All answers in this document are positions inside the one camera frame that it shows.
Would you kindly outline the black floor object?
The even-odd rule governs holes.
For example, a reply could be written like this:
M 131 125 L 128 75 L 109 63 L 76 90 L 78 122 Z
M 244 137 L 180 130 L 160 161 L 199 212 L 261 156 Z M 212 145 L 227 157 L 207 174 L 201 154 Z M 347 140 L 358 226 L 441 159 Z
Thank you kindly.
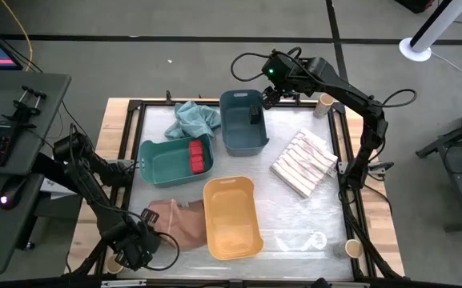
M 414 14 L 423 13 L 433 5 L 435 0 L 395 0 L 401 6 L 407 8 Z

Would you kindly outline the white box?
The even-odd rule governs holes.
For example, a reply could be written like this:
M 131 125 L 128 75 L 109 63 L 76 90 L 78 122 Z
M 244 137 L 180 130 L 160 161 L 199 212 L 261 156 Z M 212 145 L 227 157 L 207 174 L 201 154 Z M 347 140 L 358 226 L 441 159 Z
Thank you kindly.
M 51 181 L 48 178 L 43 180 L 40 191 L 46 194 L 50 194 L 52 199 L 76 195 L 74 191 L 69 190 L 65 186 L 59 185 L 58 183 Z

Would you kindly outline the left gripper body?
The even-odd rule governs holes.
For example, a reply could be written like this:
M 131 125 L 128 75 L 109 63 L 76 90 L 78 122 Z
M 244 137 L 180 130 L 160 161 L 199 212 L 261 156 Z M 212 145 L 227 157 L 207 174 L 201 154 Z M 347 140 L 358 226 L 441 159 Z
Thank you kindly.
M 114 244 L 116 254 L 124 253 L 130 264 L 148 264 L 159 248 L 161 238 L 148 225 L 139 222 L 126 230 Z

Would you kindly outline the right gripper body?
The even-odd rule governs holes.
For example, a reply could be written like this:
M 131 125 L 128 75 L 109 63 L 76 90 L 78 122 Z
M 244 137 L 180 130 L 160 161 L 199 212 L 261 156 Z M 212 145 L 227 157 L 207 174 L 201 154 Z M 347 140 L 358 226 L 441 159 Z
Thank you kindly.
M 290 79 L 291 72 L 297 70 L 298 58 L 280 51 L 273 51 L 263 65 L 261 71 L 271 85 L 264 89 L 264 93 L 276 91 L 280 94 L 299 93 L 296 84 Z

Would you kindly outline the teal green plastic bin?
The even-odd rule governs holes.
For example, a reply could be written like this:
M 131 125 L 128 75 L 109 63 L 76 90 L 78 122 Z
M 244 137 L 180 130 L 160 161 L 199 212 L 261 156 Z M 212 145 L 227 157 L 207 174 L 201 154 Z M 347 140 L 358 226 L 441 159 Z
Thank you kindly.
M 195 173 L 191 164 L 190 142 L 200 142 L 202 163 L 196 165 Z M 155 143 L 150 140 L 139 147 L 139 171 L 142 179 L 154 186 L 165 188 L 178 186 L 207 178 L 214 165 L 211 138 L 204 134 L 198 138 L 179 138 Z

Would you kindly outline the blue-grey plastic bin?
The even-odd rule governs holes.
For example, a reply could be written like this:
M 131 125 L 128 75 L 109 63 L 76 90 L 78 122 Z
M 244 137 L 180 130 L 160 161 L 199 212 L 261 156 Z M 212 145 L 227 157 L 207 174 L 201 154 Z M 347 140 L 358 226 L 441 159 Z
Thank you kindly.
M 249 107 L 260 109 L 260 123 L 250 124 Z M 262 106 L 257 90 L 229 90 L 219 99 L 223 143 L 230 156 L 247 157 L 259 154 L 269 143 Z

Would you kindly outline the yellow plastic bin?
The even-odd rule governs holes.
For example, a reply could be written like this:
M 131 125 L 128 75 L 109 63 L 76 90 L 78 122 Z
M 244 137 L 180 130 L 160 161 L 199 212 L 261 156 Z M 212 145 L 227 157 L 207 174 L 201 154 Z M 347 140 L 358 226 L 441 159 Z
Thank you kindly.
M 210 254 L 220 261 L 251 258 L 263 249 L 255 185 L 244 176 L 215 178 L 203 188 Z

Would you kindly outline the black computer mouse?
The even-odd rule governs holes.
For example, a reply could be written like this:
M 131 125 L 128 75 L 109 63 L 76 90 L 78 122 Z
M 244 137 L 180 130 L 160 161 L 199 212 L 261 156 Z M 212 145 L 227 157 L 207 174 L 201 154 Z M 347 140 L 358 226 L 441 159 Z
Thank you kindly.
M 0 191 L 0 207 L 11 210 L 20 202 L 26 178 L 13 176 L 9 178 Z

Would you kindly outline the pink-brown folded cloth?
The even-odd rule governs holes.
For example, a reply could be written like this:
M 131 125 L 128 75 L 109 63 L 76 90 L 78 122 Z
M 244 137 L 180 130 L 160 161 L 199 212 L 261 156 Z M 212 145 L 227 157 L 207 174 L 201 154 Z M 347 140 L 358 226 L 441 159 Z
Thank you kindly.
M 207 244 L 203 200 L 158 200 L 151 202 L 147 209 L 159 215 L 153 224 L 155 231 L 172 236 L 178 242 L 180 250 L 191 250 Z

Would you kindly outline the black clamp holder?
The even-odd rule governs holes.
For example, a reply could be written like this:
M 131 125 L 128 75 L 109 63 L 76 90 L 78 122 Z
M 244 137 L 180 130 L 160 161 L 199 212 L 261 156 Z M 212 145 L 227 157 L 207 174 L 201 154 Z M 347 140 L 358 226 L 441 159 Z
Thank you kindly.
M 15 112 L 12 115 L 2 115 L 4 119 L 11 122 L 15 122 L 17 126 L 23 129 L 34 129 L 35 124 L 30 123 L 30 120 L 34 116 L 41 114 L 41 110 L 38 108 L 39 103 L 42 100 L 47 99 L 47 94 L 42 91 L 34 90 L 28 86 L 21 86 L 23 93 L 19 100 L 13 100 Z M 36 98 L 36 102 L 33 106 L 25 104 L 24 100 L 26 96 Z

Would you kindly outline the light blue crumpled cloth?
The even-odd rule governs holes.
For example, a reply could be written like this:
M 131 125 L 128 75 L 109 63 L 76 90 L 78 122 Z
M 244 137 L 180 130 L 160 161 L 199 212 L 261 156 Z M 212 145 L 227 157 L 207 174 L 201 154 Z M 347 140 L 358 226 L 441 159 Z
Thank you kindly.
M 204 134 L 214 137 L 214 130 L 221 127 L 220 114 L 209 106 L 201 106 L 193 101 L 175 105 L 175 123 L 164 133 L 170 140 L 198 138 Z

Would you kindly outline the black metal table frame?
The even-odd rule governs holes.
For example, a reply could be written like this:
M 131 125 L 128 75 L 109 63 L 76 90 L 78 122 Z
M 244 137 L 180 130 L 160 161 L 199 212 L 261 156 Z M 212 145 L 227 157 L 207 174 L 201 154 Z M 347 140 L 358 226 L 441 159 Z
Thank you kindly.
M 109 98 L 102 120 L 97 153 L 106 159 L 136 158 L 131 151 L 131 138 L 140 133 L 135 150 L 146 140 L 163 142 L 164 131 L 175 121 L 173 106 L 162 104 L 159 98 Z M 255 184 L 255 207 L 263 249 L 252 258 L 220 261 L 212 257 L 207 246 L 181 252 L 169 270 L 154 272 L 128 270 L 120 278 L 185 279 L 185 280 L 250 280 L 305 281 L 319 277 L 336 281 L 352 280 L 352 261 L 337 258 L 333 243 L 346 238 L 341 202 L 338 199 L 338 180 L 326 176 L 310 198 L 302 198 L 270 170 L 288 142 L 301 129 L 308 129 L 331 144 L 329 120 L 315 118 L 314 107 L 276 107 L 265 110 L 269 143 L 256 156 L 232 157 L 221 139 L 220 130 L 213 144 L 215 164 L 210 177 L 167 188 L 145 183 L 138 170 L 131 192 L 118 190 L 116 203 L 121 206 L 124 196 L 130 195 L 128 205 L 141 213 L 151 201 L 177 198 L 191 202 L 203 198 L 203 187 L 214 178 L 246 176 Z M 404 276 L 396 232 L 388 204 L 377 193 L 365 187 L 361 190 L 364 217 L 368 234 L 376 249 L 389 266 Z M 78 268 L 99 242 L 95 216 L 83 200 L 68 262 Z

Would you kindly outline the brown cardboard spice tube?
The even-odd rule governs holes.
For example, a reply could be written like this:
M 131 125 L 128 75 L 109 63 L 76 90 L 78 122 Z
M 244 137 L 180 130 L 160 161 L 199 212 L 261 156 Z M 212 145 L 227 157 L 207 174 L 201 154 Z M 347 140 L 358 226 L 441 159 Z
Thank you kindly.
M 334 98 L 330 94 L 321 94 L 316 103 L 313 115 L 316 118 L 323 118 L 327 115 L 334 103 Z
M 106 260 L 106 270 L 109 274 L 119 274 L 124 270 L 124 266 L 116 261 L 115 255 L 111 255 Z
M 360 258 L 364 253 L 362 243 L 356 239 L 337 242 L 332 249 L 337 258 Z

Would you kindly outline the white striped cloth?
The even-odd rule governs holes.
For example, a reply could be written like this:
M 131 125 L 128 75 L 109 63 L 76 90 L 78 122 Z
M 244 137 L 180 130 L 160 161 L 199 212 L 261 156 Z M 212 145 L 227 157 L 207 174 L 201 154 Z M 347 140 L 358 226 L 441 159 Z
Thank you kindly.
M 303 128 L 272 163 L 271 170 L 302 198 L 309 198 L 326 176 L 336 177 L 337 162 L 327 150 L 327 142 Z

